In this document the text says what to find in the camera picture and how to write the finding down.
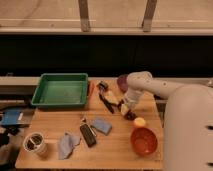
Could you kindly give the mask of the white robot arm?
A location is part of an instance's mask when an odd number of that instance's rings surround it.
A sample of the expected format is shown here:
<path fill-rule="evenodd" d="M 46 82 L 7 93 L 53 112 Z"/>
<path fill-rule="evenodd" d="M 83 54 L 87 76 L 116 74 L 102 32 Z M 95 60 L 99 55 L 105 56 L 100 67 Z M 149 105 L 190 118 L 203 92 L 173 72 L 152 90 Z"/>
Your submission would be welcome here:
<path fill-rule="evenodd" d="M 163 171 L 213 171 L 213 88 L 155 79 L 148 71 L 130 73 L 127 86 L 130 109 L 144 91 L 167 100 Z"/>

